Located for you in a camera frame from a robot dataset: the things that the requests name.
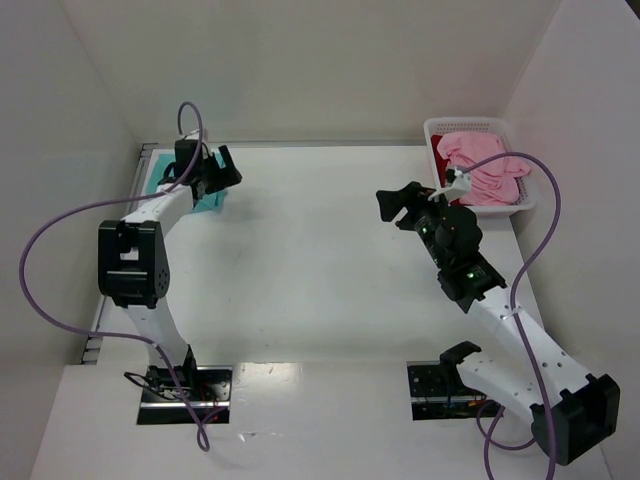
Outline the teal t shirt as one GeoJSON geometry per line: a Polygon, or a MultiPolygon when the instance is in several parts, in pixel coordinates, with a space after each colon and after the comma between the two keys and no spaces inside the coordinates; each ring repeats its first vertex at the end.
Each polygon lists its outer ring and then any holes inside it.
{"type": "MultiPolygon", "coordinates": [[[[155,160],[150,161],[146,172],[143,195],[151,195],[156,191],[166,168],[174,161],[175,154],[169,151],[161,151],[155,160]]],[[[222,190],[205,195],[191,210],[191,214],[221,210],[226,194],[227,191],[222,190]]]]}

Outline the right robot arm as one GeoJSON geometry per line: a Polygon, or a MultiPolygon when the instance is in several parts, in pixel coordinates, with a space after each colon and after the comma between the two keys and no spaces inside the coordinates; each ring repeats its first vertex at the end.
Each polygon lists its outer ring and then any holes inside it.
{"type": "Polygon", "coordinates": [[[515,414],[558,465],[572,463],[615,433],[619,385],[574,360],[511,299],[506,280],[480,252],[483,233],[470,209],[449,204],[418,182],[379,190],[376,199],[382,221],[419,236],[446,296],[532,371],[531,377],[520,376],[464,341],[440,356],[449,384],[482,392],[515,414]]]}

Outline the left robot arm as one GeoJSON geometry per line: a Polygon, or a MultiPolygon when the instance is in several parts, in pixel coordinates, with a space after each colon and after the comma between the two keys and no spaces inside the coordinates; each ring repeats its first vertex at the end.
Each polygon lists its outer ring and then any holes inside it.
{"type": "Polygon", "coordinates": [[[193,351],[178,332],[166,300],[171,274],[165,236],[206,197],[242,181],[227,146],[214,152],[197,146],[194,136],[177,140],[174,160],[151,197],[124,218],[102,222],[98,231],[99,289],[145,339],[147,381],[156,388],[198,388],[193,351]]]}

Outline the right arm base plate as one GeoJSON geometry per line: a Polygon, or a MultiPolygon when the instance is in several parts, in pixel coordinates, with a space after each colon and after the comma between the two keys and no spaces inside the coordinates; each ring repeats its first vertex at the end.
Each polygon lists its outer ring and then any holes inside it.
{"type": "Polygon", "coordinates": [[[414,421],[494,417],[498,406],[484,393],[449,380],[438,362],[407,364],[407,377],[414,421]]]}

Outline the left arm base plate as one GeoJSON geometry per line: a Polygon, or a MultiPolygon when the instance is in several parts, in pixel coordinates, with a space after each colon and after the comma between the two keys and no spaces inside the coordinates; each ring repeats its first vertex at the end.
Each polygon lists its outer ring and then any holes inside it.
{"type": "MultiPolygon", "coordinates": [[[[193,418],[166,370],[148,367],[144,375],[126,372],[125,377],[141,389],[138,425],[193,424],[193,418]]],[[[183,392],[200,421],[207,425],[229,423],[232,380],[231,366],[200,366],[192,384],[181,379],[183,392]]]]}

